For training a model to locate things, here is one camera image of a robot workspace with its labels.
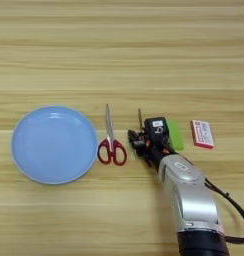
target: black cable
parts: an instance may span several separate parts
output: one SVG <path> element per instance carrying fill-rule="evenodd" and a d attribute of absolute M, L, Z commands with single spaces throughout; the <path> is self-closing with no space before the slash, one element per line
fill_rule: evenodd
<path fill-rule="evenodd" d="M 211 189 L 212 191 L 220 194 L 221 196 L 223 196 L 226 200 L 228 200 L 235 208 L 236 210 L 239 212 L 239 214 L 242 216 L 242 218 L 244 219 L 244 209 L 237 203 L 235 202 L 229 195 L 229 193 L 225 193 L 223 192 L 220 188 L 218 188 L 217 186 L 215 186 L 211 181 L 209 181 L 208 179 L 205 180 L 205 185 L 207 188 Z M 244 244 L 244 237 L 233 237 L 233 236 L 225 236 L 225 240 L 228 243 L 231 244 Z"/>

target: plate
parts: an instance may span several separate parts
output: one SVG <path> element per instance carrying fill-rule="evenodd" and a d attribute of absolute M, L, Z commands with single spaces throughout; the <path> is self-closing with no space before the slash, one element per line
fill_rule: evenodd
<path fill-rule="evenodd" d="M 91 122 L 65 107 L 31 112 L 15 128 L 11 143 L 21 172 L 44 184 L 63 184 L 84 175 L 95 162 L 97 147 Z"/>

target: small box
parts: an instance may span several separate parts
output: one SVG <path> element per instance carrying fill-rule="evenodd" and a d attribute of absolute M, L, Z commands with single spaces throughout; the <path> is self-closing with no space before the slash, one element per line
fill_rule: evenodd
<path fill-rule="evenodd" d="M 208 122 L 193 120 L 191 121 L 191 129 L 195 146 L 208 149 L 214 147 L 214 140 Z"/>

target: scissors blade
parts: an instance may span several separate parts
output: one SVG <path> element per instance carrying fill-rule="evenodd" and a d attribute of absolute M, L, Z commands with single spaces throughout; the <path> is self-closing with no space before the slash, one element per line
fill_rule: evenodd
<path fill-rule="evenodd" d="M 107 137 L 110 140 L 111 151 L 113 152 L 114 134 L 113 134 L 113 128 L 112 128 L 110 108 L 108 104 L 106 105 L 106 130 L 107 130 Z"/>

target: wood grain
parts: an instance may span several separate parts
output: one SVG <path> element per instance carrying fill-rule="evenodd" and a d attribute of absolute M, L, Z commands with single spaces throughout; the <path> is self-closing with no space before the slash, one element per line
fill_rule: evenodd
<path fill-rule="evenodd" d="M 102 139 L 107 102 L 126 167 L 96 162 L 64 186 L 19 173 L 10 138 L 23 115 L 65 105 Z M 183 154 L 244 206 L 244 0 L 0 0 L 0 256 L 178 255 L 155 170 L 127 142 L 138 107 L 177 120 Z M 192 119 L 210 121 L 214 150 L 193 146 Z M 217 202 L 226 233 L 243 236 Z"/>

